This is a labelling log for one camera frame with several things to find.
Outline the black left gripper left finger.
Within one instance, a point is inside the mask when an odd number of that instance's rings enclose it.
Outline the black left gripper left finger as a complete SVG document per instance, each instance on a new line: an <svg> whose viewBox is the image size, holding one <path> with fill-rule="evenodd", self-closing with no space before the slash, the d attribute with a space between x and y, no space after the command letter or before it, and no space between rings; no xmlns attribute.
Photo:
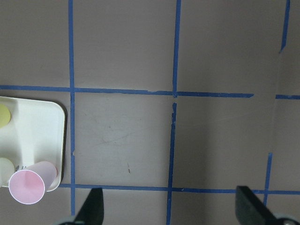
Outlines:
<svg viewBox="0 0 300 225"><path fill-rule="evenodd" d="M104 197L102 188L92 188L77 213L75 225L102 225L104 221Z"/></svg>

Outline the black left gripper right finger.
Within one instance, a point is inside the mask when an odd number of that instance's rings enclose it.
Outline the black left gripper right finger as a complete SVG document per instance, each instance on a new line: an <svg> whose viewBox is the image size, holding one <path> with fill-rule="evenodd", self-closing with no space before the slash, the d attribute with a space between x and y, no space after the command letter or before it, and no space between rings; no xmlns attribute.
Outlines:
<svg viewBox="0 0 300 225"><path fill-rule="evenodd" d="M280 225L277 219L247 186L237 186L235 216L240 225Z"/></svg>

